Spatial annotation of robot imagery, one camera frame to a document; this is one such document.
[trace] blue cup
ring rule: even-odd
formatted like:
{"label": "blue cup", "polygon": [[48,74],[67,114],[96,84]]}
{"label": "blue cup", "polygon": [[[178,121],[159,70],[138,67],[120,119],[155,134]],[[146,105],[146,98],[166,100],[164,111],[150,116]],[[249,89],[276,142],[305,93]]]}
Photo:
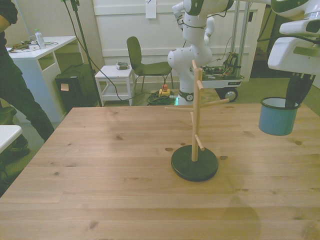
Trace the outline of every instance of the blue cup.
{"label": "blue cup", "polygon": [[292,132],[300,104],[285,107],[284,97],[266,97],[261,100],[259,129],[270,135],[284,136]]}

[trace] paper sign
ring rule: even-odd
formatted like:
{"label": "paper sign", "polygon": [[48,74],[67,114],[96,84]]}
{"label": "paper sign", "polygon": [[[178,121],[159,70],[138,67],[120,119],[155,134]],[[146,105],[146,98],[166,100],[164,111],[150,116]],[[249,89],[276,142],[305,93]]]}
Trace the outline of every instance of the paper sign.
{"label": "paper sign", "polygon": [[61,83],[61,91],[69,91],[69,84]]}
{"label": "paper sign", "polygon": [[157,18],[157,0],[145,0],[145,18]]}

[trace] black round base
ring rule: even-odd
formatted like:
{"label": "black round base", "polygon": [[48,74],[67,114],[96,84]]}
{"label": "black round base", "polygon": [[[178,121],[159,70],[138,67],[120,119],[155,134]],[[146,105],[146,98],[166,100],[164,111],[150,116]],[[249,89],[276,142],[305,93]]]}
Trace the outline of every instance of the black round base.
{"label": "black round base", "polygon": [[171,165],[181,178],[192,182],[202,182],[216,174],[218,159],[212,151],[207,148],[201,151],[199,148],[197,161],[192,161],[191,155],[192,145],[180,147],[172,155]]}

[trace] wood grain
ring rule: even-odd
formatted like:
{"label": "wood grain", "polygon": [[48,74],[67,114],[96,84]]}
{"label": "wood grain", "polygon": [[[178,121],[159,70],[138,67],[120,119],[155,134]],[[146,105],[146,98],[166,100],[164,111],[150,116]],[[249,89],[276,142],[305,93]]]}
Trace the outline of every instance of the wood grain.
{"label": "wood grain", "polygon": [[259,130],[260,104],[201,109],[217,174],[189,182],[171,156],[192,120],[163,106],[74,108],[0,198],[0,240],[319,240],[320,117]]}

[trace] person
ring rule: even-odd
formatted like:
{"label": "person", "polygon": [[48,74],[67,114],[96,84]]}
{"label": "person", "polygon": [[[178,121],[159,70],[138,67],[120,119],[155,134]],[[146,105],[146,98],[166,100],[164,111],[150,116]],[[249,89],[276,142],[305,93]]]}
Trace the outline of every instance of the person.
{"label": "person", "polygon": [[[18,11],[11,0],[0,0],[0,98],[22,112],[46,141],[55,129],[27,88],[21,70],[14,64],[6,49],[5,30],[17,22],[17,16]],[[22,155],[29,154],[27,139],[20,135],[11,150]]]}

